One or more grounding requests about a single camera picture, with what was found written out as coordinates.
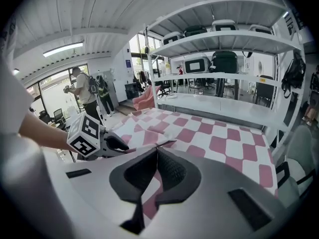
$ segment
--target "pink checkered tablecloth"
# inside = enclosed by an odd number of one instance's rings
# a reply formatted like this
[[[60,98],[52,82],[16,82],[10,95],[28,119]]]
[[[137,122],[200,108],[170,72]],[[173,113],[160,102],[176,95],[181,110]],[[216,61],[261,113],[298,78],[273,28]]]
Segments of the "pink checkered tablecloth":
[[[277,195],[277,177],[266,137],[258,129],[187,114],[145,109],[128,115],[113,128],[129,146],[163,147],[226,163]],[[156,213],[162,192],[157,172],[142,196],[146,224]]]

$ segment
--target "green bag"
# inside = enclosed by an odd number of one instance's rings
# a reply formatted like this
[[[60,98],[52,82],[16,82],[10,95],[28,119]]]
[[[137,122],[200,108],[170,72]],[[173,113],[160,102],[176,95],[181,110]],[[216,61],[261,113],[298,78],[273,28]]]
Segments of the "green bag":
[[[238,72],[237,55],[232,51],[216,51],[212,56],[213,73],[236,74]]]

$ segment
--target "ceiling light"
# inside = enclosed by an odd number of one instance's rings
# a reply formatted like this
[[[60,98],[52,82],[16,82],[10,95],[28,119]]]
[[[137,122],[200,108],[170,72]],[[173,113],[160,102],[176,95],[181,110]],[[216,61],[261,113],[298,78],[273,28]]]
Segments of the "ceiling light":
[[[16,69],[16,68],[15,68],[15,69],[13,70],[13,75],[18,74],[19,72],[20,72],[19,69]]]
[[[83,46],[83,42],[72,43],[72,44],[64,45],[64,46],[55,48],[53,50],[49,50],[47,52],[44,52],[43,55],[45,57],[48,57],[48,56],[51,56],[51,55],[53,55],[55,53],[58,53],[58,52],[61,52],[61,51],[64,51],[64,50],[69,50],[69,49],[73,49],[73,48],[76,48],[76,47],[82,47],[82,46]]]

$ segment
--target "ceiling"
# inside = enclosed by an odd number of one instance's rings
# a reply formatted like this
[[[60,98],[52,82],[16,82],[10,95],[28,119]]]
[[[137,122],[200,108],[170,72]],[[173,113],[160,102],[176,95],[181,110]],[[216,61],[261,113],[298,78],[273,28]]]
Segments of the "ceiling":
[[[69,61],[114,57],[144,24],[198,1],[203,0],[24,0],[15,12],[17,77],[26,83],[35,72]],[[83,47],[42,55],[79,41]]]

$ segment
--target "black backpack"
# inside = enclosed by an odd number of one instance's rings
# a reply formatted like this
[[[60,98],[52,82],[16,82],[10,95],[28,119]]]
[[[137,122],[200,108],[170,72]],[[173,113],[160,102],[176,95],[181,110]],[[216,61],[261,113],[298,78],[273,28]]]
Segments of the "black backpack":
[[[284,97],[288,98],[291,94],[291,86],[294,88],[300,88],[304,81],[306,71],[306,64],[304,63],[299,52],[294,51],[294,58],[291,61],[288,70],[282,79],[281,88],[284,91]]]
[[[93,78],[93,76],[88,76],[85,73],[83,74],[89,78],[89,92],[91,94],[97,94],[99,90],[99,84],[97,83],[97,81]]]

